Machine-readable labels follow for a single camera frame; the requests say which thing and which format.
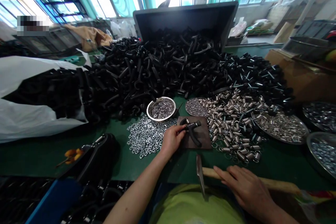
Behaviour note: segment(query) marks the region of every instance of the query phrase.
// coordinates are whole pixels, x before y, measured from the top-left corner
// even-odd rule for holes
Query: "metal bowl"
[[[155,118],[153,118],[153,116],[152,116],[152,108],[153,108],[153,106],[155,104],[157,104],[158,102],[163,102],[163,101],[168,101],[168,102],[170,102],[173,105],[173,111],[172,111],[172,113],[168,117],[163,118],[163,119],[155,119]],[[148,106],[147,106],[147,116],[150,119],[152,119],[153,121],[164,121],[164,120],[167,120],[168,118],[170,118],[174,114],[175,110],[176,110],[176,104],[175,104],[174,100],[171,99],[171,98],[169,98],[169,97],[162,96],[162,97],[157,98],[156,101],[151,101],[148,104]]]
[[[318,163],[318,166],[316,165],[313,166],[316,167],[317,171],[322,173],[322,175],[326,175],[328,178],[332,177],[333,181],[335,181],[334,179],[336,179],[336,174],[331,173],[330,170],[324,166],[324,164],[318,159],[318,157],[313,152],[312,142],[319,142],[321,139],[323,139],[328,143],[328,145],[336,149],[336,135],[325,132],[311,133],[307,137],[307,146],[309,148],[310,153],[313,155],[314,160]]]
[[[311,117],[309,116],[309,114],[306,112],[305,108],[308,106],[314,106],[317,103],[322,103],[322,104],[328,104],[329,106],[334,106],[336,108],[335,104],[332,103],[327,103],[327,102],[323,102],[323,101],[315,101],[315,102],[311,102],[311,103],[305,103],[302,106],[302,112],[304,114],[304,116],[307,118],[307,120],[309,121],[309,123],[313,124],[315,127],[317,127],[318,129],[320,129],[321,131],[324,132],[328,132],[328,133],[332,133],[332,134],[336,134],[336,132],[334,132],[332,129],[329,128],[329,130],[325,129],[324,127],[322,127],[322,125],[315,123],[314,121],[312,121]]]
[[[304,128],[305,130],[305,136],[308,136],[309,134],[309,129],[306,127],[306,125],[295,115],[292,115],[295,119],[297,119],[299,121],[299,123],[302,125],[302,127]],[[306,143],[305,139],[303,139],[302,142],[288,142],[288,141],[284,141],[284,140],[281,140],[281,138],[277,137],[276,135],[272,135],[270,134],[269,132],[267,132],[266,130],[263,129],[263,127],[260,125],[260,123],[258,122],[258,120],[255,118],[255,114],[253,114],[253,112],[251,112],[251,118],[252,120],[256,123],[256,125],[263,131],[265,132],[267,135],[269,135],[270,137],[276,139],[276,140],[279,140],[281,142],[284,142],[286,144],[292,144],[292,145],[303,145]]]

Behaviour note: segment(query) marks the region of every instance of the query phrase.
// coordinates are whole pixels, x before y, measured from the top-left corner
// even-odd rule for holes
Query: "hammer head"
[[[196,171],[197,171],[197,177],[199,179],[199,183],[201,184],[202,187],[202,195],[203,198],[205,199],[205,187],[204,187],[204,180],[203,180],[203,170],[202,170],[202,161],[201,161],[201,156],[196,155]]]

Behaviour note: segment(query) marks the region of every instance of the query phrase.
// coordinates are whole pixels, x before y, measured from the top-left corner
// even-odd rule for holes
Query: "metal tray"
[[[324,164],[317,158],[315,153],[312,150],[312,141],[319,141],[319,138],[323,138],[329,145],[335,147],[336,149],[336,135],[330,134],[330,133],[325,133],[325,132],[314,132],[311,133],[307,137],[307,146],[309,148],[310,153],[313,155],[314,159],[316,162],[319,164],[319,167],[322,169],[318,169],[318,171],[322,171],[323,173],[327,173],[328,177],[332,177],[333,179],[336,179],[336,174],[332,174],[330,170],[324,166]]]
[[[327,103],[327,102],[323,102],[323,101],[311,102],[311,103],[331,104],[331,105],[334,105],[334,106],[336,107],[336,105],[333,104],[333,103]],[[307,120],[308,120],[311,124],[313,124],[315,127],[319,128],[319,129],[320,129],[321,131],[323,131],[323,132],[327,132],[327,133],[331,133],[331,134],[336,134],[336,132],[334,132],[334,131],[326,131],[321,125],[319,125],[319,124],[313,122],[313,121],[310,119],[309,115],[306,113],[305,108],[304,108],[305,106],[308,106],[309,104],[310,104],[310,103],[305,103],[305,104],[303,104],[303,106],[302,106],[302,112],[303,112],[304,116],[307,118]]]
[[[190,113],[190,112],[187,110],[187,106],[186,106],[186,105],[187,105],[187,102],[188,102],[189,100],[192,100],[192,99],[206,99],[206,98],[204,98],[204,97],[195,97],[195,98],[190,98],[190,99],[188,99],[188,100],[185,102],[185,105],[184,105],[186,112],[187,112],[189,115],[192,115],[192,116],[205,116],[205,115],[193,114],[193,113]]]
[[[306,127],[306,125],[297,117],[297,116],[295,116],[295,115],[292,115],[294,118],[296,118],[299,122],[300,122],[300,124],[303,126],[303,128],[305,129],[305,131],[306,131],[306,136],[308,136],[309,135],[309,129]],[[298,142],[298,143],[296,143],[296,142],[288,142],[288,141],[284,141],[284,140],[281,140],[279,137],[277,137],[277,136],[275,136],[275,135],[272,135],[272,134],[270,134],[269,132],[267,132],[266,130],[264,130],[262,127],[261,127],[261,125],[258,123],[258,120],[256,120],[255,118],[255,115],[253,114],[253,112],[251,112],[251,118],[252,118],[252,120],[256,123],[256,125],[258,125],[258,127],[262,130],[262,131],[264,131],[267,135],[269,135],[270,137],[272,137],[272,138],[274,138],[274,139],[276,139],[276,140],[279,140],[279,141],[281,141],[281,142],[284,142],[284,143],[286,143],[286,144],[292,144],[292,145],[303,145],[303,144],[305,144],[306,143],[306,140],[305,139],[303,139],[303,141],[302,142]]]

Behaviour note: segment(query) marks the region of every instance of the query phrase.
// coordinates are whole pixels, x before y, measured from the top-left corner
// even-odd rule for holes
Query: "wooden board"
[[[209,129],[208,129],[208,124],[207,124],[207,118],[206,117],[193,117],[193,116],[189,116],[189,117],[178,117],[177,119],[177,125],[180,125],[180,122],[184,119],[184,118],[188,118],[190,123],[194,123],[197,121],[201,122],[201,126],[197,127],[194,129],[194,133],[196,138],[202,143],[202,147],[198,148],[196,146],[196,144],[194,144],[194,142],[192,141],[191,137],[188,134],[188,131],[186,133],[186,135],[184,136],[181,146],[182,148],[185,149],[212,149],[211,146],[211,140],[210,140],[210,136],[209,136]]]

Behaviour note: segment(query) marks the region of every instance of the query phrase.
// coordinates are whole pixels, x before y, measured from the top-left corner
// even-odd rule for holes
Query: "wooden hammer handle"
[[[202,167],[203,175],[207,177],[211,177],[218,180],[223,180],[214,169]],[[268,178],[260,178],[260,180],[264,183],[267,189],[281,191],[289,194],[301,195],[301,190],[293,183],[271,180]]]

